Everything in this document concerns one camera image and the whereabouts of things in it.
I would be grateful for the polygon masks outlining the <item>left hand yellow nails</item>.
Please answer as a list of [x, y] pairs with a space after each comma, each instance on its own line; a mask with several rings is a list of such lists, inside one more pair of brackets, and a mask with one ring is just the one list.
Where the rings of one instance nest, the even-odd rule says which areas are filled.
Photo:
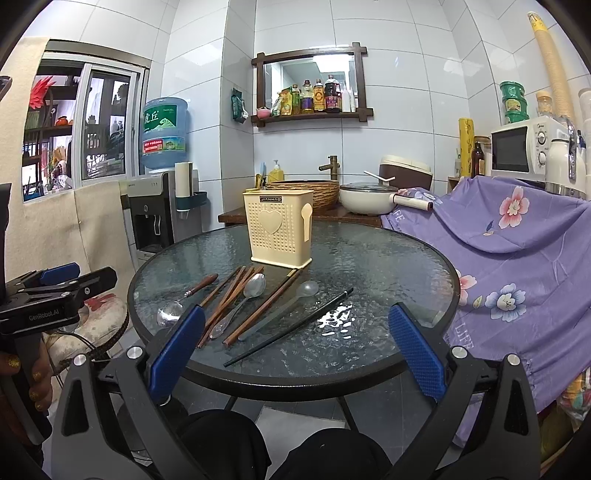
[[[20, 359], [10, 353], [1, 353], [1, 375], [13, 376], [21, 369]], [[31, 368], [31, 386], [29, 397], [37, 411], [46, 412], [53, 398], [51, 385], [52, 367], [50, 365], [47, 348], [43, 341], [39, 342], [39, 356]]]

